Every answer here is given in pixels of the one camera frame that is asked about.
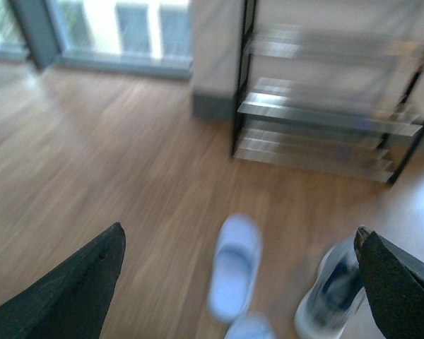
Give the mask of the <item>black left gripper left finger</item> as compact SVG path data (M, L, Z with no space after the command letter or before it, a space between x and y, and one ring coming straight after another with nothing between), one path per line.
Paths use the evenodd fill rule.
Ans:
M0 306L0 338L99 338L121 273L116 222Z

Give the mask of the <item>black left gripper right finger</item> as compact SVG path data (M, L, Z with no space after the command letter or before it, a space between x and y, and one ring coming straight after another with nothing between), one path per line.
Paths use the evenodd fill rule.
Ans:
M354 251L372 317L385 338L424 338L424 263L359 226Z

